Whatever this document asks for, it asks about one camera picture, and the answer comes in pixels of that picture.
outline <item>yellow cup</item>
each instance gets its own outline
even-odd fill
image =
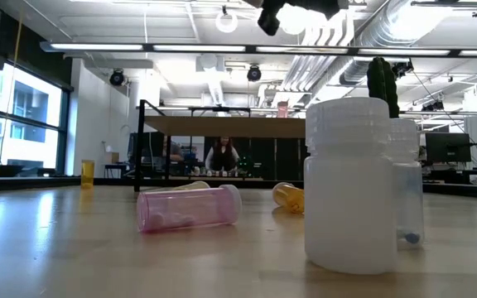
[[[82,161],[82,176],[80,178],[80,188],[93,188],[93,178],[95,175],[95,161]]]
[[[279,206],[292,213],[302,214],[305,211],[304,191],[290,183],[281,182],[275,185],[272,190],[272,197]]]
[[[211,187],[204,181],[196,181],[189,185],[182,185],[182,186],[175,187],[172,190],[206,190],[208,188],[211,188]]]

